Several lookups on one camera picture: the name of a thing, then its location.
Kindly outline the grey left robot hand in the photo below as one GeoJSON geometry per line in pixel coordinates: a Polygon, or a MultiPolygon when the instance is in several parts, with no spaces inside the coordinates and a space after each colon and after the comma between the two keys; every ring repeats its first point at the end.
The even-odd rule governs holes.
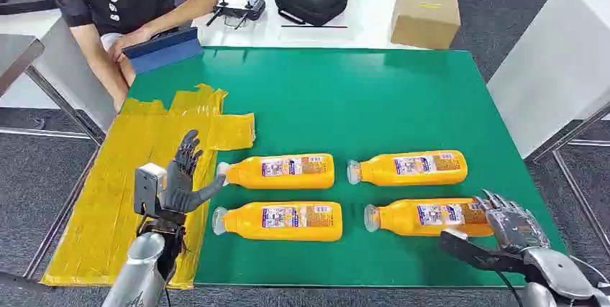
{"type": "Polygon", "coordinates": [[[188,131],[182,139],[174,158],[167,166],[167,188],[160,197],[163,209],[187,214],[195,211],[201,204],[217,194],[226,180],[225,174],[219,174],[203,188],[193,189],[194,171],[202,150],[195,152],[199,145],[199,132],[188,131]]]}

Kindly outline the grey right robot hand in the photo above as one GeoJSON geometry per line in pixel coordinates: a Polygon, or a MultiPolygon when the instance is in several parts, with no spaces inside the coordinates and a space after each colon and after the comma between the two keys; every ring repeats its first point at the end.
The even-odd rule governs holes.
{"type": "Polygon", "coordinates": [[[512,254],[529,248],[550,248],[550,241],[532,213],[497,193],[481,190],[473,199],[483,210],[499,248],[512,254]]]}

